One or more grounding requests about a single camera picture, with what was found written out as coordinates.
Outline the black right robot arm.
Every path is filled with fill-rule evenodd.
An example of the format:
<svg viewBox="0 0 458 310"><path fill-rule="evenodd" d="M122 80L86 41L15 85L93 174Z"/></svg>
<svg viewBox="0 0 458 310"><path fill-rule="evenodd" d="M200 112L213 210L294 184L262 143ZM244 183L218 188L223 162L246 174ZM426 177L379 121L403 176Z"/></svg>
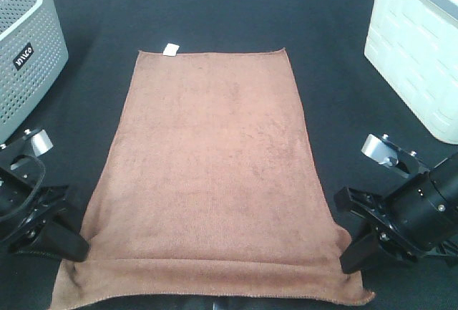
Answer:
<svg viewBox="0 0 458 310"><path fill-rule="evenodd" d="M457 265L457 155L415 175L386 197L344 187L334 196L339 211L363 218L357 237L341 254L344 273L381 264L439 258Z"/></svg>

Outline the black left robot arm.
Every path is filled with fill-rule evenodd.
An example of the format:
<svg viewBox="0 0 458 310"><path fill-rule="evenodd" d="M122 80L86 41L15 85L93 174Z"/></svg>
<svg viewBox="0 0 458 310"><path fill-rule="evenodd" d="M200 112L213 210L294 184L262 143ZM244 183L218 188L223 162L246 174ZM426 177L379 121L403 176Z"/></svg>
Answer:
<svg viewBox="0 0 458 310"><path fill-rule="evenodd" d="M29 185L1 173L1 256L83 262L89 243L79 234L81 213L73 187Z"/></svg>

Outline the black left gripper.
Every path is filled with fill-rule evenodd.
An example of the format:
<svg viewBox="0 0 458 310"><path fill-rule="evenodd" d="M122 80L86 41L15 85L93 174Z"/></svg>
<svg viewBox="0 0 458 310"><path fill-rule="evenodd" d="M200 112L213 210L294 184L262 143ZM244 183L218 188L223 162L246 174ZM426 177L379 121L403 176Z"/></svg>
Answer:
<svg viewBox="0 0 458 310"><path fill-rule="evenodd" d="M83 262L89 253L81 234L85 207L65 199L68 190L40 179L30 185L1 170L1 252L16 253L35 241L41 253ZM58 223L50 221L54 215Z"/></svg>

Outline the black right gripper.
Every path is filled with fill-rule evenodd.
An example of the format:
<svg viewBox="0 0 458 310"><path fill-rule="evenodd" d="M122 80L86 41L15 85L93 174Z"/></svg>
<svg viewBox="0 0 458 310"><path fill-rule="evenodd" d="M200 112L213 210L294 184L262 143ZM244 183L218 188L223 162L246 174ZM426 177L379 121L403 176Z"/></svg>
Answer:
<svg viewBox="0 0 458 310"><path fill-rule="evenodd" d="M364 229L341 254L341 270L356 273L386 262L442 258L457 265L457 174L424 173L385 199L350 187L333 197L339 212L365 220Z"/></svg>

